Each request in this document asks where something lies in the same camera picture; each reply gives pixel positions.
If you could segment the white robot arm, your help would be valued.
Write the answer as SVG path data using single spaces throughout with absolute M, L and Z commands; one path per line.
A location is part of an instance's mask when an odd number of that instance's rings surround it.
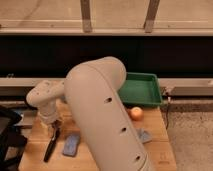
M 100 171 L 155 171 L 118 95 L 125 80 L 124 64 L 104 57 L 76 65 L 59 83 L 40 82 L 26 100 L 51 124 L 63 96 Z

